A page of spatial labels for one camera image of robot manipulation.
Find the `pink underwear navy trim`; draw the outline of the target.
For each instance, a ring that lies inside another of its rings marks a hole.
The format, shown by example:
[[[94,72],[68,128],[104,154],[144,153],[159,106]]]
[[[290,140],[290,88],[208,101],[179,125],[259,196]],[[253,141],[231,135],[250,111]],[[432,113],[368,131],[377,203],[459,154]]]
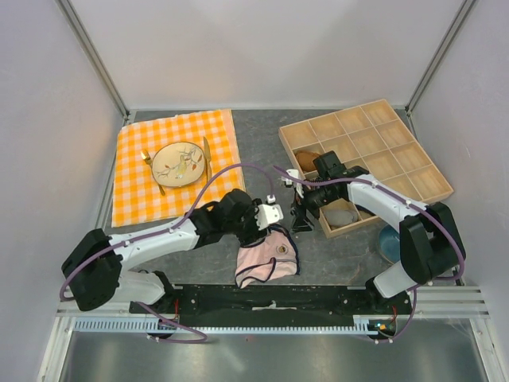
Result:
[[[299,274],[297,246],[280,224],[272,224],[259,243],[239,249],[235,270],[235,285],[239,289],[253,282],[266,283]]]

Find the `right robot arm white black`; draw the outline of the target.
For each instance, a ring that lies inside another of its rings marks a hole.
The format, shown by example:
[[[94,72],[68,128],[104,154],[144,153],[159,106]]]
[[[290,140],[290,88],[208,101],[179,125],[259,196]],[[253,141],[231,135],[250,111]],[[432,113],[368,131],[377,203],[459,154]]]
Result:
[[[457,270],[454,279],[463,275],[466,253],[447,205],[405,197],[362,166],[346,167],[332,151],[313,163],[318,174],[313,181],[301,179],[296,170],[281,172],[285,186],[294,188],[294,232],[311,230],[321,208],[343,199],[381,218],[399,235],[398,261],[366,283],[363,300],[371,312],[384,312],[397,294],[449,279],[447,271]]]

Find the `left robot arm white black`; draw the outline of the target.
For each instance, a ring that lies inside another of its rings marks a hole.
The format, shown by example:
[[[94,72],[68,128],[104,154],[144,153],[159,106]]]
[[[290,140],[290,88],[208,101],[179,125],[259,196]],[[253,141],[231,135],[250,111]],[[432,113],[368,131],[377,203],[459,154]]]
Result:
[[[60,296],[81,311],[95,310],[109,301],[141,301],[158,313],[172,309],[174,293],[158,275],[138,275],[132,268],[179,251],[215,244],[225,235],[240,245],[263,240],[271,224],[282,218],[275,203],[264,204],[240,189],[220,201],[194,209],[188,217],[138,232],[108,236],[101,228],[88,232],[64,261]]]

